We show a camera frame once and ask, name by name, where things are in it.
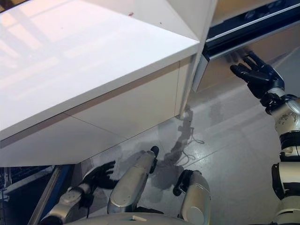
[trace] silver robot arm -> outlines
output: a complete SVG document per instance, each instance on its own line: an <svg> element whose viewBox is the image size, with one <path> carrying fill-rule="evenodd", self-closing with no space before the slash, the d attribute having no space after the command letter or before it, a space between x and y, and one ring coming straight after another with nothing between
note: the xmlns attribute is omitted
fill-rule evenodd
<svg viewBox="0 0 300 225"><path fill-rule="evenodd" d="M273 222L278 225L300 224L299 98L285 94L282 77L253 52L243 60L250 68L240 63L230 69L247 82L253 95L272 115L281 142L281 162L272 166L273 189L281 200Z"/></svg>
<svg viewBox="0 0 300 225"><path fill-rule="evenodd" d="M40 221L40 225L61 225L80 219L82 211L89 214L93 203L93 192L97 187L113 189L117 180L111 180L115 161L92 168L77 187L70 187L59 202Z"/></svg>

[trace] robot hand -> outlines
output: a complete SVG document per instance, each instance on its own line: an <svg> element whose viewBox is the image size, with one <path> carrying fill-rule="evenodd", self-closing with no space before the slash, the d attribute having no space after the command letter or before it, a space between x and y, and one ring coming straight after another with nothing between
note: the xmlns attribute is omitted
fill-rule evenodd
<svg viewBox="0 0 300 225"><path fill-rule="evenodd" d="M230 69L235 75L248 83L248 87L255 97L262 99L273 88L285 89L285 83L281 76L270 65L267 65L255 55L254 52L248 52L243 61L251 69L242 63L232 65Z"/></svg>
<svg viewBox="0 0 300 225"><path fill-rule="evenodd" d="M91 169L83 178L82 183L89 184L91 189L97 187L105 189L114 189L118 180L110 179L109 175L113 173L116 161L106 163L102 166Z"/></svg>

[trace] floor tile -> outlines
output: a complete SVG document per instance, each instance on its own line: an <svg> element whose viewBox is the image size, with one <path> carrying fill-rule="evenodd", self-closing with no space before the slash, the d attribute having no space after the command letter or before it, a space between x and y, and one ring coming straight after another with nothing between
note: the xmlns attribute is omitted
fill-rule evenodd
<svg viewBox="0 0 300 225"><path fill-rule="evenodd" d="M278 205L271 166L280 143L273 118L247 86L231 79L191 94L184 119L172 118L82 163L82 172L116 160L119 179L153 145L160 148L139 206L176 217L184 199L173 187L184 169L200 170L212 195L211 224L269 223ZM99 190L91 216L106 214L111 190Z"/></svg>

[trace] white cabinet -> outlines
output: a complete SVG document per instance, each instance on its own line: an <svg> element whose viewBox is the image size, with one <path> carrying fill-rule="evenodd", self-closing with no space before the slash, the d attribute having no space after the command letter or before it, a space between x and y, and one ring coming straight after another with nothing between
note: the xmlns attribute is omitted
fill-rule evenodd
<svg viewBox="0 0 300 225"><path fill-rule="evenodd" d="M51 125L43 122L45 128L32 134L30 130L23 131L23 138L11 140L13 143L5 147L10 140L1 142L0 166L79 163L125 140L65 114L51 120Z"/></svg>
<svg viewBox="0 0 300 225"><path fill-rule="evenodd" d="M75 108L65 113L131 138L174 116L178 74L179 62L112 91L109 95L117 95L97 105L87 103L89 108L81 112Z"/></svg>

